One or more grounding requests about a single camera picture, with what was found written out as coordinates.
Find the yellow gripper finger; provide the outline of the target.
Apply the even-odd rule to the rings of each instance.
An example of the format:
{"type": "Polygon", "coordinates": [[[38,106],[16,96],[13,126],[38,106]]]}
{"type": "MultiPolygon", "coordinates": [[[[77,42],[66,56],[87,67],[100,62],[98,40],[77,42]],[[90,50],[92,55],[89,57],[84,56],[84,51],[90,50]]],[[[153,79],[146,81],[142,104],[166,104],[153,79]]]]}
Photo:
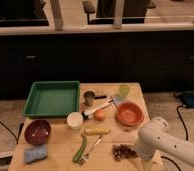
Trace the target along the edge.
{"type": "Polygon", "coordinates": [[[153,161],[152,160],[141,160],[144,171],[153,171],[153,161]]]}

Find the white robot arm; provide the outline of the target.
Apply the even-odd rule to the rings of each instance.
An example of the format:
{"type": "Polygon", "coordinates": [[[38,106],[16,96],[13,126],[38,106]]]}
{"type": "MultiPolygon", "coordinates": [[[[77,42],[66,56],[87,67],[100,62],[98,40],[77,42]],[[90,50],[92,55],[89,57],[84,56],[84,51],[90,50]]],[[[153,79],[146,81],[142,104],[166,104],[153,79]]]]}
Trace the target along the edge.
{"type": "Polygon", "coordinates": [[[194,167],[194,143],[168,134],[168,128],[168,122],[162,117],[154,117],[140,127],[133,146],[137,156],[150,160],[160,150],[194,167]]]}

